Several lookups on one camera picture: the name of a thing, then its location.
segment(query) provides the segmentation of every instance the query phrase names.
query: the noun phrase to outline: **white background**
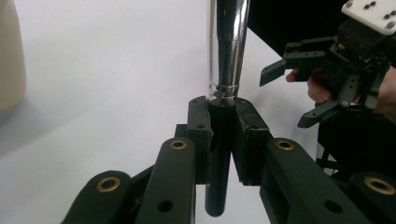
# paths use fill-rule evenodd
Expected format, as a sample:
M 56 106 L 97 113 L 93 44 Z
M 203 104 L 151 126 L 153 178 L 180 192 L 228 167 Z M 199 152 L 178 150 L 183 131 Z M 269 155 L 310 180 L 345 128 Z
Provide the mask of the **white background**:
M 207 1 L 15 0 L 27 92 L 0 113 L 0 222 L 60 223 L 79 191 L 108 170 L 136 175 L 187 122 L 189 100 L 206 95 Z M 296 127 L 313 108 L 306 84 L 259 87 L 280 57 L 247 32 L 239 96 L 275 137 L 313 156 L 317 126 Z M 210 217 L 197 187 L 196 223 L 268 223 L 259 188 L 231 165 L 226 210 Z

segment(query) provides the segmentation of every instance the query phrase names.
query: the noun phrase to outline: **cylindrical shaft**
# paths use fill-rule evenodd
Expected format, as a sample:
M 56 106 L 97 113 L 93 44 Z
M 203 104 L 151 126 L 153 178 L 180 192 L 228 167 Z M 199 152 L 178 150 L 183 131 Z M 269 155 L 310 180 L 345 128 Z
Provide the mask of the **cylindrical shaft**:
M 249 0 L 209 0 L 209 93 L 212 105 L 235 105 L 241 77 Z

